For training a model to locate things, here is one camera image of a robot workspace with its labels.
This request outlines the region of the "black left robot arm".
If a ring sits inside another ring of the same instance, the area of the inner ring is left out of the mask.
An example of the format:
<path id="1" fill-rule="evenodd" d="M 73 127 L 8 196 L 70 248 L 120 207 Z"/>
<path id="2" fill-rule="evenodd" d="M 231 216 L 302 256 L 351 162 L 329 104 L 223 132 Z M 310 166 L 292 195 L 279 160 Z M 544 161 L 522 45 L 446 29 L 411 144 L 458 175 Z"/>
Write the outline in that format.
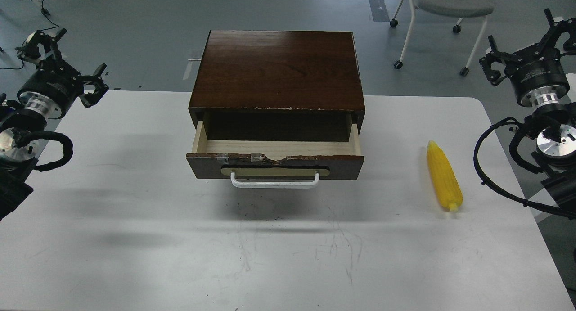
<path id="1" fill-rule="evenodd" d="M 34 64 L 36 70 L 17 92 L 15 100 L 7 100 L 7 95 L 1 94 L 1 217 L 15 211 L 33 192 L 26 184 L 33 170 L 54 170 L 72 159 L 73 142 L 63 133 L 48 131 L 47 121 L 64 118 L 76 99 L 90 108 L 109 90 L 101 77 L 106 69 L 104 63 L 93 74 L 83 75 L 64 60 L 58 45 L 64 34 L 65 28 L 55 36 L 37 30 L 16 49 L 17 57 Z M 62 157 L 39 165 L 41 140 L 60 143 Z"/>

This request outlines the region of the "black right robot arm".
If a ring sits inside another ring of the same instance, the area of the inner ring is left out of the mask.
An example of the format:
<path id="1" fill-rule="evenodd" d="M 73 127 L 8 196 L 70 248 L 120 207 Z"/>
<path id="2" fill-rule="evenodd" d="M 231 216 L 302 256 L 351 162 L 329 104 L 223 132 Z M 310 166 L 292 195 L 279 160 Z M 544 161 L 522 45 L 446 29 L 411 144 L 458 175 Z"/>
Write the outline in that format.
<path id="1" fill-rule="evenodd" d="M 499 51 L 494 37 L 488 37 L 489 51 L 479 61 L 486 79 L 494 87 L 509 79 L 517 104 L 533 112 L 522 122 L 507 117 L 491 125 L 474 147 L 473 165 L 482 184 L 504 198 L 573 220 L 576 217 L 575 104 L 560 103 L 570 90 L 560 60 L 575 55 L 575 20 L 557 21 L 548 8 L 544 13 L 549 30 L 539 42 L 526 48 L 513 53 Z M 481 145 L 488 135 L 505 125 L 516 127 L 508 145 L 510 157 L 524 170 L 547 176 L 542 185 L 555 206 L 519 198 L 500 188 L 484 173 L 478 159 Z"/>

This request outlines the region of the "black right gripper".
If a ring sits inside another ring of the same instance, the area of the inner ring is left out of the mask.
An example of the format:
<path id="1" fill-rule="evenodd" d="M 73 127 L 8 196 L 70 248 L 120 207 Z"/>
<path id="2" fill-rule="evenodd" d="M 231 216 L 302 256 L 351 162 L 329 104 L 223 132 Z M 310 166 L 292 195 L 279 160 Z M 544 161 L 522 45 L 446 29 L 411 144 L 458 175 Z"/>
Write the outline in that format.
<path id="1" fill-rule="evenodd" d="M 531 100 L 536 96 L 533 92 L 544 88 L 555 92 L 559 98 L 564 97 L 570 85 L 566 73 L 560 63 L 560 58 L 576 54 L 576 23 L 574 18 L 556 21 L 549 8 L 544 10 L 549 30 L 539 42 L 521 49 L 518 55 L 499 51 L 495 38 L 488 36 L 490 48 L 479 59 L 482 71 L 493 87 L 504 79 L 510 79 L 516 96 L 516 102 L 523 107 L 531 107 Z M 556 47 L 556 42 L 563 34 L 568 34 L 562 49 Z M 494 69 L 492 65 L 500 63 L 504 71 Z"/>

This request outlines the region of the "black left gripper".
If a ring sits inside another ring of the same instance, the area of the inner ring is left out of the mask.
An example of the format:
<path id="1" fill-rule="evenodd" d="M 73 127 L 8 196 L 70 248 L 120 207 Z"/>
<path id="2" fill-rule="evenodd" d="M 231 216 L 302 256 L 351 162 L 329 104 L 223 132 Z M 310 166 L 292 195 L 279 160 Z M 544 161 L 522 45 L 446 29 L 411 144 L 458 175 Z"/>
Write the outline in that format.
<path id="1" fill-rule="evenodd" d="M 102 79 L 107 68 L 106 63 L 99 65 L 92 75 L 80 75 L 78 70 L 64 61 L 58 41 L 66 32 L 67 30 L 62 28 L 55 36 L 50 36 L 37 30 L 17 47 L 17 58 L 37 67 L 35 73 L 17 92 L 18 101 L 26 104 L 34 95 L 50 99 L 56 104 L 50 119 L 64 118 L 78 97 L 85 108 L 91 108 L 109 90 L 109 86 Z M 94 90 L 84 92 L 84 85 L 93 86 Z"/>

